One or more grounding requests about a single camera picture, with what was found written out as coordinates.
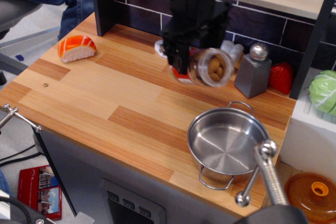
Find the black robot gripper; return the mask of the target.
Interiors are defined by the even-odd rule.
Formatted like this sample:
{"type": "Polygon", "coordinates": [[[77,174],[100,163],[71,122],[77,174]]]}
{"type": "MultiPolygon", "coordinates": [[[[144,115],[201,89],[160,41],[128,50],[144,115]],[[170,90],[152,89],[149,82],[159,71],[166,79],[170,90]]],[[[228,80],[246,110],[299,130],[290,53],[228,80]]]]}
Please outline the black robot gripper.
{"type": "Polygon", "coordinates": [[[172,19],[160,33],[169,65],[187,74],[189,46],[220,48],[229,9],[229,3],[217,0],[170,0],[172,19]]]}

